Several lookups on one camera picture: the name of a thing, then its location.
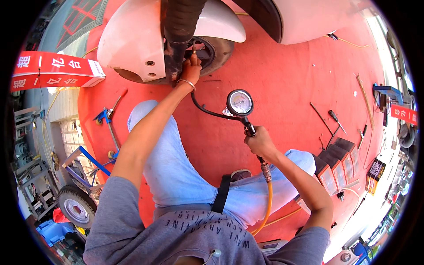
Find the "red banner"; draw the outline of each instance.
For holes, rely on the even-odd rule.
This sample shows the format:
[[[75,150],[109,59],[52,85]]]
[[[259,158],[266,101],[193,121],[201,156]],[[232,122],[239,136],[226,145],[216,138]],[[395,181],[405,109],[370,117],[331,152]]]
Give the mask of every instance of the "red banner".
[[[390,116],[418,125],[418,113],[413,109],[391,104]]]
[[[94,86],[105,79],[97,61],[38,51],[21,52],[11,91],[48,86]]]

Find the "black shock absorber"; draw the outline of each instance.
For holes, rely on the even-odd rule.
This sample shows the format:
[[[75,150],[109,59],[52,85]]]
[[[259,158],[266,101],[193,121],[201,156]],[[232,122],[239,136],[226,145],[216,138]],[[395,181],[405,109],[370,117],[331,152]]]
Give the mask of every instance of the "black shock absorber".
[[[169,0],[164,34],[166,79],[172,86],[182,70],[182,62],[188,42],[193,38],[197,20],[206,0]]]

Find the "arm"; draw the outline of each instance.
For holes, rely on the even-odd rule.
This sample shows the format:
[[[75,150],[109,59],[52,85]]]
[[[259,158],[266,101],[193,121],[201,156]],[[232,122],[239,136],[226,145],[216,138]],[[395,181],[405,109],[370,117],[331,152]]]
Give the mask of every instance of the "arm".
[[[333,219],[333,202],[324,187],[312,180],[308,173],[278,151],[263,126],[255,127],[255,130],[256,136],[246,137],[245,143],[252,153],[263,157],[280,169],[311,210],[311,216],[303,230],[312,226],[319,226],[329,232]]]
[[[195,54],[184,62],[181,78],[193,84],[199,80],[201,61]],[[179,84],[149,114],[142,118],[131,130],[122,145],[111,176],[131,181],[140,189],[144,164],[159,140],[162,131],[181,100],[192,91],[187,82]]]

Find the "silver bracelet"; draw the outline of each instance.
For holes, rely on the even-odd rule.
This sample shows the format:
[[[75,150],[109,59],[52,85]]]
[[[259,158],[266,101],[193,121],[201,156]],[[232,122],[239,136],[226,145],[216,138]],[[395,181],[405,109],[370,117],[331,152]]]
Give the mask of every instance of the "silver bracelet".
[[[192,92],[195,92],[195,91],[196,91],[196,87],[193,85],[193,83],[192,83],[192,82],[190,82],[190,81],[188,81],[188,80],[186,80],[186,79],[179,79],[179,80],[177,81],[177,84],[178,84],[180,81],[184,81],[184,82],[188,83],[189,85],[191,85],[191,87],[193,88]]]

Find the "white fender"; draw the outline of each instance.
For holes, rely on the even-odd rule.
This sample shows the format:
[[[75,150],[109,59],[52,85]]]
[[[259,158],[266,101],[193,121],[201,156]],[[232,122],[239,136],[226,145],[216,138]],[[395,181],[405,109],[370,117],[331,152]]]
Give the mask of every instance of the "white fender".
[[[108,68],[136,73],[143,82],[165,77],[160,0],[127,0],[113,14],[100,38],[97,60]],[[237,15],[222,1],[208,0],[194,35],[244,42]]]

